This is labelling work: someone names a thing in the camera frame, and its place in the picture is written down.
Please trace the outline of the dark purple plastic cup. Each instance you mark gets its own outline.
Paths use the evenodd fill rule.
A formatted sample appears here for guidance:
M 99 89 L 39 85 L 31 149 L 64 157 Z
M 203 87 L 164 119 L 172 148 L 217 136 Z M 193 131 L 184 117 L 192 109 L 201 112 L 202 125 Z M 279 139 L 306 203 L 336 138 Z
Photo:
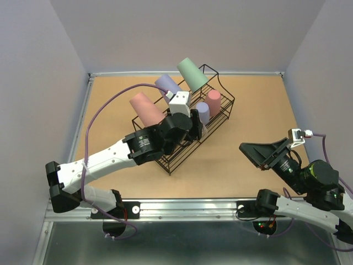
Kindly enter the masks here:
M 207 103 L 205 102 L 198 102 L 196 104 L 196 109 L 199 112 L 200 121 L 207 125 L 210 121 L 210 109 Z

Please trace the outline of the red plastic cup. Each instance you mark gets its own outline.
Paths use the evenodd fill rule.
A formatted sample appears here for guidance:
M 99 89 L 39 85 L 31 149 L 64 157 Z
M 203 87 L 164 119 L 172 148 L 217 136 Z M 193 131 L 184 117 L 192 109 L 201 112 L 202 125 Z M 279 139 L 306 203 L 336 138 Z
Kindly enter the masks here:
M 208 92 L 205 103 L 209 107 L 210 117 L 216 116 L 221 110 L 221 94 L 219 91 L 212 89 Z

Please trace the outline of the pink plastic cup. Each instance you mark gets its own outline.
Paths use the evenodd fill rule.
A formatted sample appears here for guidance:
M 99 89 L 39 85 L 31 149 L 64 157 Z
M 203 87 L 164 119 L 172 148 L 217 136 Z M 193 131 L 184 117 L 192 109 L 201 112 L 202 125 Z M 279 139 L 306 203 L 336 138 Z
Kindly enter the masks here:
M 157 125 L 165 118 L 163 112 L 143 92 L 136 94 L 129 102 L 145 127 Z

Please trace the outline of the green plastic cup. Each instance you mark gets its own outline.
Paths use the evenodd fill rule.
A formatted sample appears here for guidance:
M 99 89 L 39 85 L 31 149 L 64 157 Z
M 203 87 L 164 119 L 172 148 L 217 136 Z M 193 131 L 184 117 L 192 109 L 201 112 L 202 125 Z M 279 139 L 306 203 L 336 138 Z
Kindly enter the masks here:
M 208 82 L 208 78 L 188 57 L 177 65 L 177 69 L 193 93 Z

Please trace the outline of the light purple plastic cup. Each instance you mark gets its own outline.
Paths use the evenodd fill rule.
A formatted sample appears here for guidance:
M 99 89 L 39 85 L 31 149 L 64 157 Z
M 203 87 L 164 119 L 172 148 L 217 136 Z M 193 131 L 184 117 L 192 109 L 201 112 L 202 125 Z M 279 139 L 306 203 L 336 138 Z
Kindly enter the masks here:
M 177 103 L 176 101 L 176 94 L 182 89 L 174 82 L 174 80 L 168 75 L 168 74 L 163 74 L 160 76 L 154 84 L 160 88 L 164 88 L 167 91 L 171 91 L 174 94 L 174 97 L 172 99 L 172 103 L 175 105 Z

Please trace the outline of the clear plastic cup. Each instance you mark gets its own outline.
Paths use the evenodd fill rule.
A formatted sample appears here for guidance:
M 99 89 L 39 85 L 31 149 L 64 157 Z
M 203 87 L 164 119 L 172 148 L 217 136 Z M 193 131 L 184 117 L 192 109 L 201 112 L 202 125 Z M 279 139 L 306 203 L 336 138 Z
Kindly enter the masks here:
M 201 137 L 205 137 L 208 134 L 207 127 L 203 124 L 201 129 Z

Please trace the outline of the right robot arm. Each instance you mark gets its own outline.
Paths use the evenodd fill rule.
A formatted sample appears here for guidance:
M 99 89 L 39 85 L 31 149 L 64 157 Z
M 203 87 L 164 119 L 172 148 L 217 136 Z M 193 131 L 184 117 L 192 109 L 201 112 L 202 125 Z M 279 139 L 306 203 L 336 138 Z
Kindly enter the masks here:
M 260 216 L 279 215 L 320 227 L 344 243 L 352 243 L 352 199 L 339 183 L 339 172 L 323 161 L 302 166 L 288 138 L 271 144 L 242 143 L 240 151 L 262 171 L 273 170 L 302 203 L 269 189 L 258 191 L 252 210 Z

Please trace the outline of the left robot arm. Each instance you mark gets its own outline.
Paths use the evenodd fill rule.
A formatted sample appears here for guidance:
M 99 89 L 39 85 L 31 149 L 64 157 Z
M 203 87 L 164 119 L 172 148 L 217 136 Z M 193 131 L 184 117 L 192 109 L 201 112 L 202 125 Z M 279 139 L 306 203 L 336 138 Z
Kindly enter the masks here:
M 191 110 L 190 115 L 169 114 L 159 124 L 135 131 L 87 158 L 64 164 L 47 163 L 53 211 L 66 213 L 81 206 L 118 217 L 124 207 L 120 193 L 114 189 L 97 189 L 89 183 L 115 171 L 171 155 L 183 141 L 201 139 L 202 128 L 196 109 Z

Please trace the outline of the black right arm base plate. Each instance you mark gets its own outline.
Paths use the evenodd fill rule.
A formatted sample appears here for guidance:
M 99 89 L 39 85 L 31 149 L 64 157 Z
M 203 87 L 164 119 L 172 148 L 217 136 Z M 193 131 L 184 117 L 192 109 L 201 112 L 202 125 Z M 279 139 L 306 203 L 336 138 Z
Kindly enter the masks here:
M 278 209 L 277 205 L 257 203 L 256 200 L 238 200 L 234 216 L 239 220 L 256 220 L 270 217 Z

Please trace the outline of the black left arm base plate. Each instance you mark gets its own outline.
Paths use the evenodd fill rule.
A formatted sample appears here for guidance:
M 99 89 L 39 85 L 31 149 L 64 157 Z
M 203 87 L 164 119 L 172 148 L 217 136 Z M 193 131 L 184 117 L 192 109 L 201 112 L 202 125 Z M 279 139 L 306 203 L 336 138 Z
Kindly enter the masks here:
M 123 207 L 117 207 L 113 210 L 110 210 L 108 214 L 118 218 L 118 219 L 139 219 L 140 218 L 140 206 L 141 203 L 139 201 L 124 201 L 123 202 Z M 90 218 L 93 220 L 102 220 L 102 219 L 108 219 L 108 217 L 104 214 L 102 214 L 99 211 L 96 211 L 95 209 L 92 209 Z

